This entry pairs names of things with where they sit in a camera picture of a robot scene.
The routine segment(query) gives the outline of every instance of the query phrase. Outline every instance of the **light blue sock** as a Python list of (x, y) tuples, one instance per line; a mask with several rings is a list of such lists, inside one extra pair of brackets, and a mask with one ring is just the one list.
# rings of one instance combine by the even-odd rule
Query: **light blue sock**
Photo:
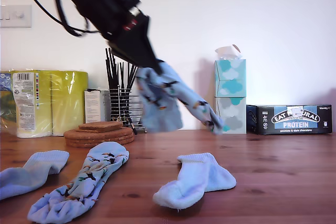
[(182, 128), (176, 103), (180, 100), (211, 132), (222, 134), (223, 120), (210, 105), (190, 89), (167, 63), (161, 62), (160, 67), (163, 71), (160, 76), (151, 68), (141, 68), (137, 72), (143, 103), (142, 123), (147, 130), (167, 132)]

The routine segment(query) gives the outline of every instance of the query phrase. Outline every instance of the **wire rack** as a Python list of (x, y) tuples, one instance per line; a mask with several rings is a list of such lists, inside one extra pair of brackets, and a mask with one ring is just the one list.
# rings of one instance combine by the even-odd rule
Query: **wire rack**
[(134, 127), (137, 131), (147, 132), (141, 122), (142, 103), (131, 90), (110, 89), (111, 121), (119, 121), (123, 126)]

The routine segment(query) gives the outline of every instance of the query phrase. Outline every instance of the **yellow packaging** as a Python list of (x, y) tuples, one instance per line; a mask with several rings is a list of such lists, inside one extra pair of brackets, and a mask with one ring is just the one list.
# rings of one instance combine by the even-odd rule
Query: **yellow packaging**
[(85, 123), (84, 91), (88, 88), (88, 73), (80, 71), (50, 71), (53, 135)]
[(0, 72), (0, 125), (1, 130), (16, 134), (16, 108), (9, 71)]
[(18, 137), (51, 136), (51, 78), (48, 71), (24, 70), (12, 73)]

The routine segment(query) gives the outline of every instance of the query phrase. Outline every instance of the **white sock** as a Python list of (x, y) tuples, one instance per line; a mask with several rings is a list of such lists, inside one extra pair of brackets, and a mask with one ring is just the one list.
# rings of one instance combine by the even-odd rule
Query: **white sock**
[(104, 142), (92, 148), (68, 185), (57, 188), (38, 200), (28, 213), (37, 223), (67, 223), (95, 204), (110, 175), (127, 162), (129, 152), (116, 142)]
[(48, 174), (58, 174), (65, 166), (68, 152), (34, 153), (22, 168), (8, 168), (0, 173), (0, 200), (28, 193), (41, 187)]
[(185, 209), (198, 202), (206, 191), (231, 189), (236, 179), (222, 168), (211, 153), (179, 156), (182, 168), (177, 180), (171, 181), (153, 195), (160, 206)]

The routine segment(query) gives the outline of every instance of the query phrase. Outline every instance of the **sock toe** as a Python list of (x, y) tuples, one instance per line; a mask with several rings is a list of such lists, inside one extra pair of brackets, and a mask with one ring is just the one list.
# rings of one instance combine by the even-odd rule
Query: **sock toe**
[(191, 193), (182, 195), (177, 180), (171, 181), (160, 188), (153, 195), (153, 201), (160, 206), (174, 209), (185, 209), (198, 202), (204, 195), (204, 191), (193, 190)]

